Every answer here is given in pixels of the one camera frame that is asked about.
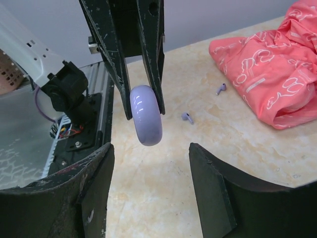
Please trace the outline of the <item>purple round charging case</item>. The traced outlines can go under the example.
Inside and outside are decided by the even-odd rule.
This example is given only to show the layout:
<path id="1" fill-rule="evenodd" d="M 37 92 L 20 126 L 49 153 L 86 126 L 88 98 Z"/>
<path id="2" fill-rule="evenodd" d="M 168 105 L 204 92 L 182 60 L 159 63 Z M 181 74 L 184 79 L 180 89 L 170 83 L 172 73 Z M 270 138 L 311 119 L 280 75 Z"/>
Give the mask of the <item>purple round charging case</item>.
<path id="1" fill-rule="evenodd" d="M 162 122 L 154 91 L 148 85 L 134 87 L 130 105 L 135 130 L 140 143 L 154 146 L 162 139 Z"/>

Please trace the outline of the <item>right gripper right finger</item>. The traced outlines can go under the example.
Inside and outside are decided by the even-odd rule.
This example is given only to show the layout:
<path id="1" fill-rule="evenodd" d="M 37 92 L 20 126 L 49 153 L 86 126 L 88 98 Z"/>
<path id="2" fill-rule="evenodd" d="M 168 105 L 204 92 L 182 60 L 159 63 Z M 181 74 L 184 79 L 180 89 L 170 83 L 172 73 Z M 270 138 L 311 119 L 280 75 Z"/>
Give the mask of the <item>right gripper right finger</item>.
<path id="1" fill-rule="evenodd" d="M 197 143 L 189 161 L 205 238 L 314 238 L 317 184 L 290 188 L 252 176 Z"/>

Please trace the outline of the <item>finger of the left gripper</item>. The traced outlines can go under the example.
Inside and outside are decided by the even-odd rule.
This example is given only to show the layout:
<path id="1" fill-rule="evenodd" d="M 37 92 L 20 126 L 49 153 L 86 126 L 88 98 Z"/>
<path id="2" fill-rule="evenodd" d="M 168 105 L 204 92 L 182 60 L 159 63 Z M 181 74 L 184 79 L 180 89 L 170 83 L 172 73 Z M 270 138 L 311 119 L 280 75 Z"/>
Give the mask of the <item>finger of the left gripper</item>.
<path id="1" fill-rule="evenodd" d="M 81 0 L 80 5 L 106 69 L 119 90 L 125 116 L 130 120 L 130 84 L 127 65 L 109 1 Z"/>
<path id="2" fill-rule="evenodd" d="M 164 1 L 138 0 L 136 3 L 143 63 L 159 111 L 164 115 L 165 105 L 161 87 L 164 67 Z"/>

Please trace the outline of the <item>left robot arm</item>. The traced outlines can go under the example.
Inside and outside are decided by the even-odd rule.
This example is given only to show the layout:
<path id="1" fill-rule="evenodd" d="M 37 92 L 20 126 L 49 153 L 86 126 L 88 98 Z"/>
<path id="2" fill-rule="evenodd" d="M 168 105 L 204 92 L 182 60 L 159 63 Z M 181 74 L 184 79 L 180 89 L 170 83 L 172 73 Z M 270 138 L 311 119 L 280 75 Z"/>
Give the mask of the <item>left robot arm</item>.
<path id="1" fill-rule="evenodd" d="M 81 9 L 110 77 L 119 90 L 127 119 L 159 119 L 165 114 L 161 88 L 164 65 L 164 2 L 161 0 L 82 0 Z M 0 48 L 51 99 L 54 109 L 72 123 L 93 116 L 84 98 L 88 80 L 0 8 Z M 126 58 L 142 56 L 148 87 L 131 89 Z"/>

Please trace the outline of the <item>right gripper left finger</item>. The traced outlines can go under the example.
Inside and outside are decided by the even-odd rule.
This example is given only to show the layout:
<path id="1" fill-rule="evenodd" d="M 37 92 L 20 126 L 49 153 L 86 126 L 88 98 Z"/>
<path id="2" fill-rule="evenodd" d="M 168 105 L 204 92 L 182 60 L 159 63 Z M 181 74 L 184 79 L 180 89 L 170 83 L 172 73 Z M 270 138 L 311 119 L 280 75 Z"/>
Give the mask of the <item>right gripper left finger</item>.
<path id="1" fill-rule="evenodd" d="M 104 238 L 114 146 L 25 187 L 0 192 L 2 238 Z"/>

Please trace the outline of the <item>purple earbud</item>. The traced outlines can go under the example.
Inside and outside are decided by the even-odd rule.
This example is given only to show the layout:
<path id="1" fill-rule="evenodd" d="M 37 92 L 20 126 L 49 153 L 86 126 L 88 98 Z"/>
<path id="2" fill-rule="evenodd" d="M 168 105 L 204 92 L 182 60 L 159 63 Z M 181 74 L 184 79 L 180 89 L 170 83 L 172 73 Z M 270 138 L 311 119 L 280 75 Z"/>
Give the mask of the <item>purple earbud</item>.
<path id="1" fill-rule="evenodd" d="M 217 89 L 216 95 L 219 95 L 222 91 L 226 91 L 226 84 L 222 83 L 221 86 Z"/>
<path id="2" fill-rule="evenodd" d="M 182 118 L 182 120 L 184 120 L 184 121 L 188 121 L 190 124 L 194 124 L 193 118 L 192 118 L 191 115 L 190 115 L 189 113 L 187 113 L 187 112 L 182 113 L 181 118 Z"/>

